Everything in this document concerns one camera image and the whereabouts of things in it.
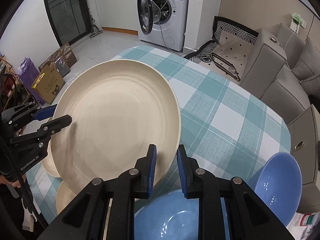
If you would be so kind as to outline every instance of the washing machine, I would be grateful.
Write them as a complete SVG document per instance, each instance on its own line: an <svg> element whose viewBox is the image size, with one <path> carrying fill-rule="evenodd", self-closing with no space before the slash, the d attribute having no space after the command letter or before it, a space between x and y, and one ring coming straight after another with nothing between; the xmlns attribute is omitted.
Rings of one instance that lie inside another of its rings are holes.
<svg viewBox="0 0 320 240"><path fill-rule="evenodd" d="M188 0L137 0L139 39L181 51Z"/></svg>

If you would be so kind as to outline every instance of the washing machine door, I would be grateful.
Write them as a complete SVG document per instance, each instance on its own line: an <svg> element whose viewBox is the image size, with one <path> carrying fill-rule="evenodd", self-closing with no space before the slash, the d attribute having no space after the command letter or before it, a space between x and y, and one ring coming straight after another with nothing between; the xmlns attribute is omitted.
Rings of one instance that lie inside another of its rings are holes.
<svg viewBox="0 0 320 240"><path fill-rule="evenodd" d="M149 34L153 24L160 21L160 8L153 0L138 0L138 16L142 32Z"/></svg>

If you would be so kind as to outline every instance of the gray pillow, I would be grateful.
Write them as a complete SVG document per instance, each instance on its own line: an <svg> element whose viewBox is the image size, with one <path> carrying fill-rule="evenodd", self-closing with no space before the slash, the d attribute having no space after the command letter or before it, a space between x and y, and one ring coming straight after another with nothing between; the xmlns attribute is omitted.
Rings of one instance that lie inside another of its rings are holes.
<svg viewBox="0 0 320 240"><path fill-rule="evenodd" d="M292 69L299 80L320 74L320 52L307 36L306 45L296 66Z"/></svg>
<svg viewBox="0 0 320 240"><path fill-rule="evenodd" d="M300 84L309 96L320 98L320 74L300 81Z"/></svg>

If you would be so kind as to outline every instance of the black and white striped fabric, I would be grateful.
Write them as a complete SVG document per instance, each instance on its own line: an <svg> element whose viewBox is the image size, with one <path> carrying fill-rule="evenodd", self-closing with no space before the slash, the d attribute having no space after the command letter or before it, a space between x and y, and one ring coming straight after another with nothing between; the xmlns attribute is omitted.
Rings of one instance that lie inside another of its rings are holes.
<svg viewBox="0 0 320 240"><path fill-rule="evenodd" d="M252 45L255 44L258 38L258 33L256 31L223 17L214 18L213 31L214 34L211 41L208 41L201 46L198 51L186 55L185 58L199 64L203 57L207 57L218 46L222 31L231 33Z"/></svg>

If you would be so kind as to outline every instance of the wooden baseboard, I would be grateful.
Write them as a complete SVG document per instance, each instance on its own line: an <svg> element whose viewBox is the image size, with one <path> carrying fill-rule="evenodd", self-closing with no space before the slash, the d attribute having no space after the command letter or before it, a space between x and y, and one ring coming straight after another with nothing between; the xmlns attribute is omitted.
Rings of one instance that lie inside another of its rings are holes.
<svg viewBox="0 0 320 240"><path fill-rule="evenodd" d="M102 29L104 31L109 31L109 32L127 33L127 34L132 34L132 35L138 35L138 31L134 31L134 30L111 28L111 27L102 27Z"/></svg>

